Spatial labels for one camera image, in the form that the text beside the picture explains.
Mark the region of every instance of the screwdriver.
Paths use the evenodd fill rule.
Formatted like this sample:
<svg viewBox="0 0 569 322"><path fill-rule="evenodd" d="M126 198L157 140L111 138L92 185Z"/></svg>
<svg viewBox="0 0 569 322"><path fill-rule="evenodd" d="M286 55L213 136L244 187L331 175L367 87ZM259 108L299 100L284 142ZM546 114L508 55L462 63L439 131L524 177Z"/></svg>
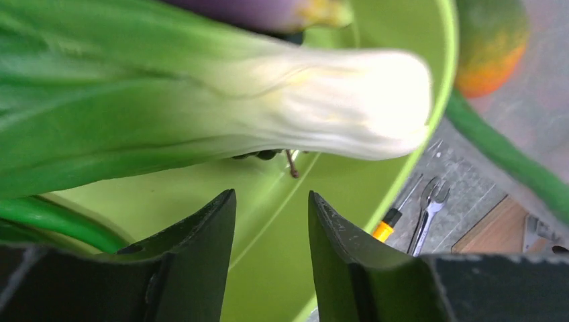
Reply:
<svg viewBox="0 0 569 322"><path fill-rule="evenodd" d="M391 207L391 209L389 209L389 211L387 211L387 214L383 217L383 220L379 223L378 227L375 229L373 236L376 239L378 239L380 242L384 243L389 237L389 235L391 235L395 231L394 229L395 224L399 221L399 219L403 215L401 213L401 209L403 208L403 206L405 206L405 204L409 200L409 197L411 197L411 195L413 194L413 191L415 191L415 189L419 186L419 183L421 182L422 178L423 174L419 175L415 179L415 184L413 185L413 188L411 188L405 199L403 199L403 202L399 205L399 207Z"/></svg>

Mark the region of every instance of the wooden board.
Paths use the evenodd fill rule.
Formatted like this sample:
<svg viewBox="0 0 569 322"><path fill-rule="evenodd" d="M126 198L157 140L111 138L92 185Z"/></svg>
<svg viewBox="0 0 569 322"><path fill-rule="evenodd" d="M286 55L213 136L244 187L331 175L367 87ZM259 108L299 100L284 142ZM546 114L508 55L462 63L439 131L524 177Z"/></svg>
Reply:
<svg viewBox="0 0 569 322"><path fill-rule="evenodd" d="M451 248L453 253L521 253L528 212L505 197Z"/></svg>

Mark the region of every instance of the marble surface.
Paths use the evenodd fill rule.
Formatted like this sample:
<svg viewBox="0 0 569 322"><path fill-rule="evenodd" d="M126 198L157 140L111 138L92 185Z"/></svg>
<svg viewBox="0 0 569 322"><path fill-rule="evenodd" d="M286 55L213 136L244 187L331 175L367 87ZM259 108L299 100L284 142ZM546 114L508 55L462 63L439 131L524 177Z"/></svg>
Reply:
<svg viewBox="0 0 569 322"><path fill-rule="evenodd" d="M490 178L445 143L445 138L454 135L456 130L443 120L414 169L414 173L423 174L423 180L401 209L403 216L387 239L388 245L407 251L419 218L423 187L434 176L447 180L451 191L447 205L433 219L422 254L450 252L450 248L505 197ZM307 322L318 322L318 312L314 311Z"/></svg>

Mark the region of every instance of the green bowl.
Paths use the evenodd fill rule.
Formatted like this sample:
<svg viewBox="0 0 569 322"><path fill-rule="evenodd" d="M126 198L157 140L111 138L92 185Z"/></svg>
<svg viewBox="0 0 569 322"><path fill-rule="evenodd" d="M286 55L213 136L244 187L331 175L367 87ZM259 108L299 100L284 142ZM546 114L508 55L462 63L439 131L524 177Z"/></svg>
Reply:
<svg viewBox="0 0 569 322"><path fill-rule="evenodd" d="M444 112L457 57L453 0L352 0L356 21L343 30L314 29L307 45L404 48L426 59L434 84L434 130ZM301 178L284 156L272 161L221 160L47 195L134 241L194 213L224 189L238 196L236 234L223 322L306 320L316 307L307 229L310 190L372 231L421 155L381 162L296 154Z"/></svg>

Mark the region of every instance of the wooden block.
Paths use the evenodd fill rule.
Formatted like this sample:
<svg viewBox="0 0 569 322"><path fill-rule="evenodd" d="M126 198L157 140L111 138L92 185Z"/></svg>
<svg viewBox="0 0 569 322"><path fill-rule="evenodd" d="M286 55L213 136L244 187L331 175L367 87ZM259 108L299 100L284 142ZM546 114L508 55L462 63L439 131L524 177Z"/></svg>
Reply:
<svg viewBox="0 0 569 322"><path fill-rule="evenodd" d="M505 197L451 248L453 253L521 253L528 212Z"/></svg>

